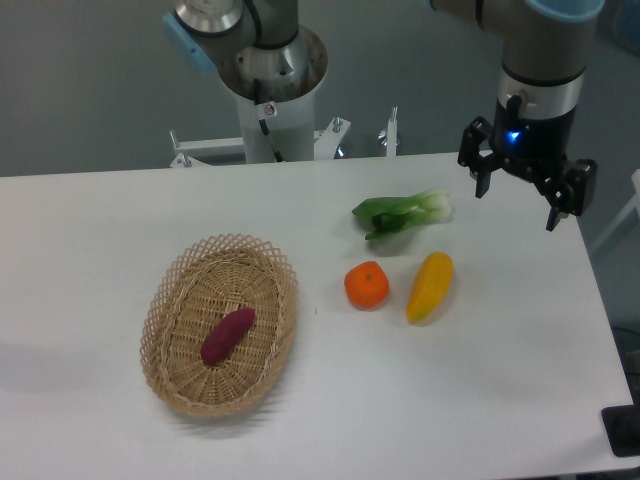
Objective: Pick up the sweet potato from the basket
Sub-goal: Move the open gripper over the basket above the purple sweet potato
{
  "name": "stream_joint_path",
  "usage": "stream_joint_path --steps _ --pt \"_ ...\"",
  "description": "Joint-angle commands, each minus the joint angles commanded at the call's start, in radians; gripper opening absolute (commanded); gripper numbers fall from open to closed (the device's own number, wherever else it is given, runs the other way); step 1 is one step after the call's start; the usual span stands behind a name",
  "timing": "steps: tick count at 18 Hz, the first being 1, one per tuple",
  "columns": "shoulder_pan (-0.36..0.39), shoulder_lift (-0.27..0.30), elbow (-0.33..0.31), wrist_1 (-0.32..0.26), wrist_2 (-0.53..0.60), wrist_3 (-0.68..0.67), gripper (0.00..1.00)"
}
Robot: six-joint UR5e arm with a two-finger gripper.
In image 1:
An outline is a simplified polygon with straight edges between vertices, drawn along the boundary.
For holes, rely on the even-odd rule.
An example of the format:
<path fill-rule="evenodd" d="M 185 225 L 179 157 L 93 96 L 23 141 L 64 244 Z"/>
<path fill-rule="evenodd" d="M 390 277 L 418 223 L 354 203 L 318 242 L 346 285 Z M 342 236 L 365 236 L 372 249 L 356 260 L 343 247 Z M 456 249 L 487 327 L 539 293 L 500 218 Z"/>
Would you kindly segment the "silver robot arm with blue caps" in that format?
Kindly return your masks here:
<path fill-rule="evenodd" d="M 596 163 L 570 161 L 566 145 L 602 7 L 599 1 L 434 3 L 503 42 L 495 115 L 464 129 L 459 164 L 474 178 L 477 196 L 497 170 L 534 185 L 549 203 L 549 228 L 582 214 L 593 196 Z M 235 94 L 248 162 L 313 156 L 313 94 L 327 55 L 300 24 L 296 2 L 178 1 L 162 25 L 193 69 L 216 72 Z"/>

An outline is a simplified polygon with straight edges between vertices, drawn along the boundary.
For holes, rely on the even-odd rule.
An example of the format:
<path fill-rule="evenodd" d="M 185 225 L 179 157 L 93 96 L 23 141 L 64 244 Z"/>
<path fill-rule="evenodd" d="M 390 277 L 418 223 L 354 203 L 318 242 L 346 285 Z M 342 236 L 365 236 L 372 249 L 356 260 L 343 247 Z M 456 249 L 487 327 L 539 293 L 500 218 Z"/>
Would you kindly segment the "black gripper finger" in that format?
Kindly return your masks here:
<path fill-rule="evenodd" d="M 590 206 L 595 193 L 597 172 L 598 164 L 592 159 L 566 162 L 553 174 L 532 171 L 532 183 L 550 205 L 547 231 L 553 231 L 569 215 L 581 216 Z"/>
<path fill-rule="evenodd" d="M 457 162 L 469 169 L 475 180 L 475 197 L 481 199 L 489 190 L 492 174 L 504 167 L 505 156 L 492 144 L 493 126 L 482 116 L 463 130 Z"/>

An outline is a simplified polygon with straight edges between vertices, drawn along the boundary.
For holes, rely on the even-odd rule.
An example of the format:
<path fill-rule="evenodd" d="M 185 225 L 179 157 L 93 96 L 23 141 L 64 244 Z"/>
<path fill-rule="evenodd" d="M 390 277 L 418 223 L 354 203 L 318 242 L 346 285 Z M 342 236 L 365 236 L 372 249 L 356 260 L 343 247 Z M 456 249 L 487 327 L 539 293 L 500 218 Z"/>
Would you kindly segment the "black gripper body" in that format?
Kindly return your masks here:
<path fill-rule="evenodd" d="M 575 111 L 542 120 L 508 120 L 507 110 L 497 102 L 489 145 L 495 154 L 510 160 L 505 168 L 513 175 L 524 178 L 531 168 L 543 179 L 559 176 L 567 164 L 566 146 Z"/>

